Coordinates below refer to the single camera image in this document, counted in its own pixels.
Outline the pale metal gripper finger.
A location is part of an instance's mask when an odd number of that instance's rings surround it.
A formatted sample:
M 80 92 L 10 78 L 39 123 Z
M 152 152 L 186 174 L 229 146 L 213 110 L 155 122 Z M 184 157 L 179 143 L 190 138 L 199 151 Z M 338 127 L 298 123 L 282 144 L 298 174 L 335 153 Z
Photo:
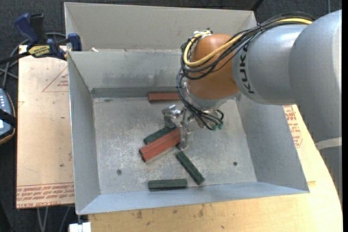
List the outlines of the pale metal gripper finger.
M 178 148 L 180 150 L 185 150 L 189 146 L 191 134 L 192 129 L 189 127 L 188 124 L 182 124 L 180 126 L 181 141 L 178 144 Z
M 165 126 L 170 129 L 175 128 L 176 124 L 174 123 L 173 120 L 176 119 L 178 116 L 178 110 L 176 105 L 171 105 L 163 109 L 161 113 L 163 114 L 163 117 L 164 117 Z

